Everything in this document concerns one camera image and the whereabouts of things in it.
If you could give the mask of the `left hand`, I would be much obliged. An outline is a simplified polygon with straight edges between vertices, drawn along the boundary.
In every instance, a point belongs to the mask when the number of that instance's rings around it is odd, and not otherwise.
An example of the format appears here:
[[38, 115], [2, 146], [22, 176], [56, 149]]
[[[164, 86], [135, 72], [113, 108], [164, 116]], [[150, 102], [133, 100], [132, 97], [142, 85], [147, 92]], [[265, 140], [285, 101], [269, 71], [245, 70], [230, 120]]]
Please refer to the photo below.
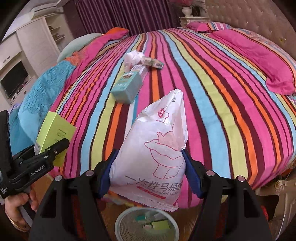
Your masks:
[[7, 217], [9, 218], [11, 224], [21, 232], [27, 232], [30, 230], [29, 224], [25, 221], [19, 210], [19, 207], [25, 205], [27, 202], [30, 203], [31, 209], [34, 212], [37, 212], [39, 202], [33, 188], [31, 188], [29, 194], [19, 193], [17, 195], [8, 196], [4, 200], [5, 213]]

